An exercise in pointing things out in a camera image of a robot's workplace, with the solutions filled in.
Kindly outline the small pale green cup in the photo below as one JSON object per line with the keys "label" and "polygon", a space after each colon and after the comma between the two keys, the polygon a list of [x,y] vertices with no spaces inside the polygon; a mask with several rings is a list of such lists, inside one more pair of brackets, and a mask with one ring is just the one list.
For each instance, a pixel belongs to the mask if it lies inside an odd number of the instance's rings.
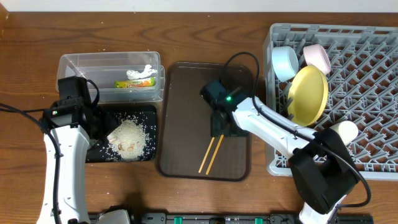
{"label": "small pale green cup", "polygon": [[334,130],[339,135],[345,145],[348,145],[356,139],[359,131],[357,125],[352,121],[342,121],[334,124],[330,129]]}

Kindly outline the pile of white rice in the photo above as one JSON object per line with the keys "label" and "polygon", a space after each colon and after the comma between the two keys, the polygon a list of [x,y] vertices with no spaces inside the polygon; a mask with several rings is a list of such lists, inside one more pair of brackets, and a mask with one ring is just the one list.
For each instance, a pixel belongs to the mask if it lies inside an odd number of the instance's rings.
{"label": "pile of white rice", "polygon": [[107,150],[120,157],[120,161],[147,161],[156,152],[155,137],[149,133],[153,126],[139,121],[135,115],[127,115],[108,137]]}

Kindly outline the green snack wrapper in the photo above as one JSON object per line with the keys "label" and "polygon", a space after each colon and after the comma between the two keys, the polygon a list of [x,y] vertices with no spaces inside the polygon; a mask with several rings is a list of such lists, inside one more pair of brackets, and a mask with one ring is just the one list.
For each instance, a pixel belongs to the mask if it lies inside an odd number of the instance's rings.
{"label": "green snack wrapper", "polygon": [[137,80],[115,81],[115,88],[145,88],[155,85],[155,78],[141,78]]}

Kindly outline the light blue bowl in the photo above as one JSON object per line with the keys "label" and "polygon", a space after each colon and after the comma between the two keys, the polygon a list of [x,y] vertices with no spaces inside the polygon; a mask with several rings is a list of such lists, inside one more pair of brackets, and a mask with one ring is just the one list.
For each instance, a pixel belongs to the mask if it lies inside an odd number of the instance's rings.
{"label": "light blue bowl", "polygon": [[271,54],[272,67],[281,82],[290,80],[299,71],[299,61],[293,48],[289,46],[274,47]]}

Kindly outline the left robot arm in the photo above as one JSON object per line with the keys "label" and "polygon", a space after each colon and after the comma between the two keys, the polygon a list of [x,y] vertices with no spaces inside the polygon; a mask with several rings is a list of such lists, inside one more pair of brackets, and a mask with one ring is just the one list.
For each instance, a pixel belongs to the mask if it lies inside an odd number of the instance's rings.
{"label": "left robot arm", "polygon": [[89,148],[104,141],[120,120],[91,98],[83,77],[58,80],[60,99],[39,120],[47,154],[45,190],[38,223],[89,223],[85,162]]}

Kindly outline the white bowl with rice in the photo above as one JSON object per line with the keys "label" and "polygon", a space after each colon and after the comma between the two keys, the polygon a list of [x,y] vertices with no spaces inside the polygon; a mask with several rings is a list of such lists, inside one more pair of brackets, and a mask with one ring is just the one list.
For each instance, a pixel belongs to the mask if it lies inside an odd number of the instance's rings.
{"label": "white bowl with rice", "polygon": [[330,73],[331,63],[328,54],[320,44],[304,47],[303,56],[307,65],[317,67],[324,75]]}

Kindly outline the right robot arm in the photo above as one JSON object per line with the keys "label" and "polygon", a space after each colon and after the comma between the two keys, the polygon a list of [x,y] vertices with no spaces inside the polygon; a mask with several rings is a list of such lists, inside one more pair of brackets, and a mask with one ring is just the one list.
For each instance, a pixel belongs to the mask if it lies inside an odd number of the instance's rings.
{"label": "right robot arm", "polygon": [[358,136],[357,125],[342,121],[317,132],[293,123],[241,88],[227,90],[219,80],[205,85],[200,94],[213,110],[211,135],[253,133],[288,160],[305,202],[298,216],[302,223],[332,221],[339,204],[359,182],[347,149]]}

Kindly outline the white tissue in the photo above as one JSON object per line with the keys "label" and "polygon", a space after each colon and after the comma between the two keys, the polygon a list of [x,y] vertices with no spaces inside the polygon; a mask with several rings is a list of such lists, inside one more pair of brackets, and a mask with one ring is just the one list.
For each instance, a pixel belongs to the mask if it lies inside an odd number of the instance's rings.
{"label": "white tissue", "polygon": [[128,70],[126,72],[126,75],[129,80],[138,80],[150,77],[152,74],[155,73],[157,73],[156,69],[153,69],[151,65],[145,65],[143,71],[140,72],[137,70]]}

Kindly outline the wooden chopstick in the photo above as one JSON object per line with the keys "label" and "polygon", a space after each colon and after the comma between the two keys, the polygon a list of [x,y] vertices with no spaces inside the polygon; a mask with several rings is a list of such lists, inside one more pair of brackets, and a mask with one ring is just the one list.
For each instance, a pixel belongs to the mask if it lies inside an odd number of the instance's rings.
{"label": "wooden chopstick", "polygon": [[211,138],[211,141],[210,141],[210,143],[209,143],[209,145],[208,145],[208,148],[207,148],[207,150],[206,150],[206,152],[205,152],[205,155],[204,155],[204,157],[203,157],[203,160],[202,160],[202,162],[201,162],[201,165],[200,165],[200,168],[199,168],[199,170],[198,170],[198,173],[201,173],[202,170],[203,170],[203,166],[205,165],[206,159],[207,159],[207,157],[208,157],[208,154],[209,154],[209,152],[210,152],[210,149],[212,148],[212,145],[213,145],[214,140],[215,140],[215,137],[212,137],[212,138]]}
{"label": "wooden chopstick", "polygon": [[222,144],[222,142],[223,142],[223,139],[224,139],[224,134],[222,134],[222,135],[220,136],[220,138],[219,138],[219,141],[218,141],[218,143],[217,143],[216,149],[215,149],[215,151],[214,151],[214,153],[213,153],[213,156],[212,156],[212,158],[211,158],[210,164],[209,164],[209,166],[208,166],[208,168],[207,168],[207,170],[206,170],[206,175],[208,175],[208,174],[210,173],[210,170],[211,170],[211,168],[212,168],[212,166],[213,166],[213,163],[214,163],[214,160],[215,160],[215,158],[216,158],[216,156],[217,156],[217,153],[218,153],[218,151],[219,151],[219,149],[220,149],[220,147],[221,147],[221,144]]}

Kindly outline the yellow round plate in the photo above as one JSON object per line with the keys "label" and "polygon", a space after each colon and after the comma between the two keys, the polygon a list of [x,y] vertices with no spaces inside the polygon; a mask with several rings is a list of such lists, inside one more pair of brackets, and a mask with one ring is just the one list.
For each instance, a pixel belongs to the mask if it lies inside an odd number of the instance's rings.
{"label": "yellow round plate", "polygon": [[309,126],[322,115],[328,99],[326,76],[315,66],[301,69],[292,81],[288,99],[292,102],[287,111],[292,121],[301,126]]}

